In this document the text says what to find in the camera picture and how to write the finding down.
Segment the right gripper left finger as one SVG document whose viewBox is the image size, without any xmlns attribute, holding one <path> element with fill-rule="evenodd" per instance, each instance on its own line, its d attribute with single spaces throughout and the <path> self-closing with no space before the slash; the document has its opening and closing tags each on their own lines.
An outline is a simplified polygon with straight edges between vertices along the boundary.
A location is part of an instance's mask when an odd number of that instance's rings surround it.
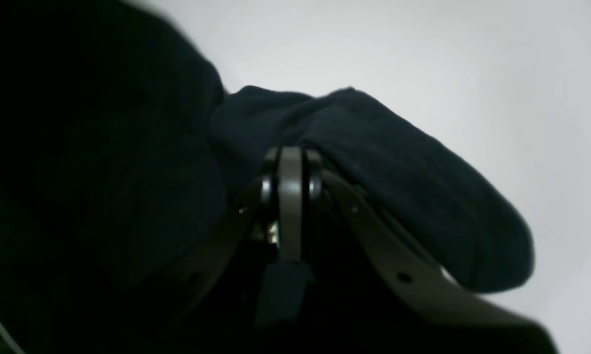
<svg viewBox="0 0 591 354">
<path fill-rule="evenodd" d="M 295 316 L 304 294 L 304 153 L 274 147 L 207 239 L 168 269 L 168 316 L 257 324 Z"/>
</svg>

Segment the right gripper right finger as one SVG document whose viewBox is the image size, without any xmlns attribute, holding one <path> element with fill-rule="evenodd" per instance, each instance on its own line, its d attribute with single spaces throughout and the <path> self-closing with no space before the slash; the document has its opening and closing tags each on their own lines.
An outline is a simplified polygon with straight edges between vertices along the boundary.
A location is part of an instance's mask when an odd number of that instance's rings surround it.
<svg viewBox="0 0 591 354">
<path fill-rule="evenodd" d="M 331 247 L 331 292 L 350 307 L 350 338 L 365 354 L 555 354 L 533 320 L 447 280 L 412 235 L 305 150 L 310 222 L 322 209 L 344 234 Z"/>
</svg>

